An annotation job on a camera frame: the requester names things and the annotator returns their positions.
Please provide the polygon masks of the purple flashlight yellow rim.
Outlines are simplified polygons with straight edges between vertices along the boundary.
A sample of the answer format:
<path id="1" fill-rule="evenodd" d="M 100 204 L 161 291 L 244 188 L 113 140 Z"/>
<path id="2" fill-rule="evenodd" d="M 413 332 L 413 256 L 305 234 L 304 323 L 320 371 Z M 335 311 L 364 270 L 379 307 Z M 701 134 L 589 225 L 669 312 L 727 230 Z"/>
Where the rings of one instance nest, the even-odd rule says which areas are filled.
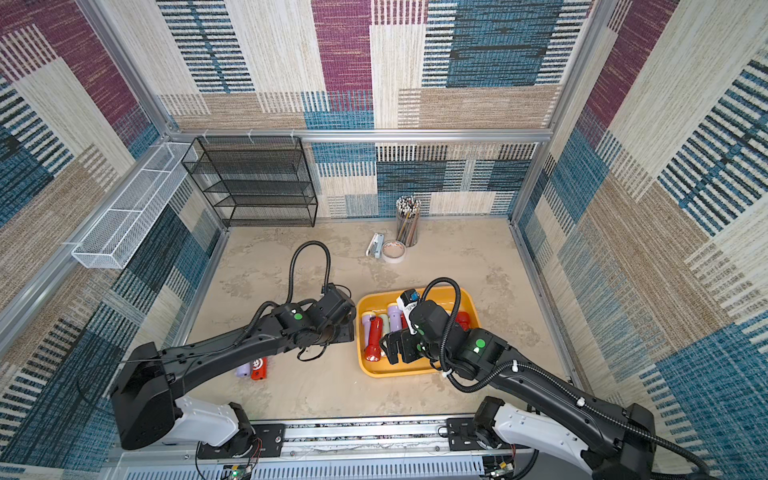
<path id="1" fill-rule="evenodd" d="M 402 310 L 396 303 L 391 303 L 388 305 L 387 315 L 391 332 L 396 332 L 403 328 Z"/>

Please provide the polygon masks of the mint green flashlight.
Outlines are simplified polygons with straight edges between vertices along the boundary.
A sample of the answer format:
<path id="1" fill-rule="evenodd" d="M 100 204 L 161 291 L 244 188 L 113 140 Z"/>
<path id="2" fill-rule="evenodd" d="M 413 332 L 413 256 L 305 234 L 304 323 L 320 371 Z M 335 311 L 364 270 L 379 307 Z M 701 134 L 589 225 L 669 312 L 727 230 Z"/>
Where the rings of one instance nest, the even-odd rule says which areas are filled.
<path id="1" fill-rule="evenodd" d="M 387 314 L 382 313 L 379 315 L 379 318 L 382 320 L 382 335 L 387 335 L 390 333 L 390 322 L 389 317 Z"/>

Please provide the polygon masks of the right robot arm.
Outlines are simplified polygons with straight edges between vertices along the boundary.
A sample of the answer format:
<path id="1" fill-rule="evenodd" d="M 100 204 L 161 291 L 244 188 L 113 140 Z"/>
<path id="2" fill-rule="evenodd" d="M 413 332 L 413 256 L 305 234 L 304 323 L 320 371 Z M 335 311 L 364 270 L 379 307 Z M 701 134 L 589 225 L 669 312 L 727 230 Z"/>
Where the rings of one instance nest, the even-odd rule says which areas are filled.
<path id="1" fill-rule="evenodd" d="M 692 464 L 689 479 L 711 472 L 697 455 L 656 435 L 644 407 L 601 400 L 536 365 L 501 337 L 483 328 L 463 328 L 454 314 L 431 300 L 415 304 L 408 327 L 382 337 L 393 363 L 426 358 L 459 391 L 485 387 L 511 394 L 539 411 L 524 414 L 486 397 L 474 418 L 479 443 L 489 448 L 519 444 L 571 463 L 594 479 L 662 479 L 653 469 L 658 449 Z"/>

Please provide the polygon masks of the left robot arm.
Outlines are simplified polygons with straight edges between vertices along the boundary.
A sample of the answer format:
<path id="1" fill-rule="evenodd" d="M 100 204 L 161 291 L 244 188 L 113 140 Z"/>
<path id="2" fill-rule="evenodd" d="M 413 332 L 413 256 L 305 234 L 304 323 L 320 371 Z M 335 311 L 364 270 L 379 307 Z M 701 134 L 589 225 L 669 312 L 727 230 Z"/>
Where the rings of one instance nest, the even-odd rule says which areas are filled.
<path id="1" fill-rule="evenodd" d="M 355 314 L 353 300 L 330 284 L 318 300 L 267 301 L 247 326 L 206 340 L 164 350 L 152 342 L 137 347 L 111 393 L 121 447 L 194 441 L 244 456 L 256 434 L 243 407 L 195 400 L 189 392 L 252 360 L 326 347 Z"/>

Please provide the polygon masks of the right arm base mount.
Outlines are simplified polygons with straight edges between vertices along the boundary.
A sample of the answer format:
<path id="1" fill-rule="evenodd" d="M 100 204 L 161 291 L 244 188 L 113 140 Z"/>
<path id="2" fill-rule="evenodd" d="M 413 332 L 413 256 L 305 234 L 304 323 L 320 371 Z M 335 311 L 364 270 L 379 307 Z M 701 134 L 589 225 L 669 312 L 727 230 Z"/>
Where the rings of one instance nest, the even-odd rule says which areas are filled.
<path id="1" fill-rule="evenodd" d="M 531 453 L 525 445 L 511 445 L 500 441 L 487 440 L 476 431 L 472 417 L 449 417 L 437 428 L 438 435 L 448 441 L 448 448 L 454 452 L 490 451 L 496 453 Z"/>

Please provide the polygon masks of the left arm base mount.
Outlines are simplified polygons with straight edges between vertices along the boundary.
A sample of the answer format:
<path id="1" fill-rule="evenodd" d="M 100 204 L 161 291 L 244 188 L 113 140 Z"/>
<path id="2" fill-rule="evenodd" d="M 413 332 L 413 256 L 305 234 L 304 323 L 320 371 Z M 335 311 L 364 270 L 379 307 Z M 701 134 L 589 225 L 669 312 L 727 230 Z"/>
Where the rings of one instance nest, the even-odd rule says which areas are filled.
<path id="1" fill-rule="evenodd" d="M 236 434 L 223 446 L 203 443 L 196 450 L 199 460 L 277 458 L 283 449 L 284 423 L 253 424 L 245 434 Z"/>

